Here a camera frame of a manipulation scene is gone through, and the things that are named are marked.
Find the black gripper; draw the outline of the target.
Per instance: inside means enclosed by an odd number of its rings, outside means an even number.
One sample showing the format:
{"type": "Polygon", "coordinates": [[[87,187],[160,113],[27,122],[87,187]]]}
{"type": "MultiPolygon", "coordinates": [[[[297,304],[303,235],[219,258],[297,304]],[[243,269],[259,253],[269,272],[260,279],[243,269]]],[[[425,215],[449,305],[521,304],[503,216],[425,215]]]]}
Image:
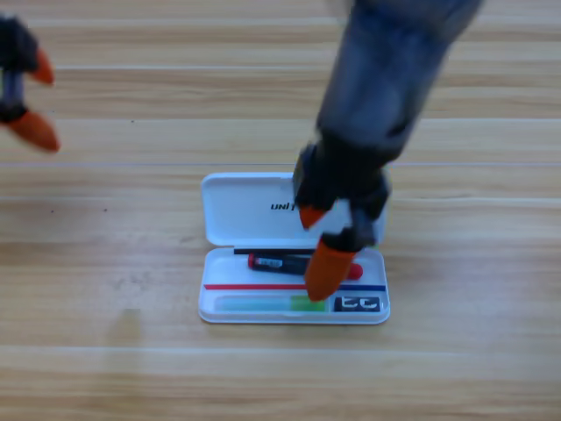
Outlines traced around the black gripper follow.
{"type": "Polygon", "coordinates": [[[322,233],[305,271],[308,298],[320,302],[347,278],[356,252],[379,243],[375,224],[390,187],[372,150],[330,137],[300,151],[292,181],[304,229],[310,229],[340,200],[347,202],[351,214],[350,225],[340,232],[322,233]]]}
{"type": "Polygon", "coordinates": [[[1,16],[1,122],[27,144],[46,152],[58,152],[60,141],[53,125],[24,105],[23,74],[54,84],[51,61],[34,35],[14,15],[1,16]]]}

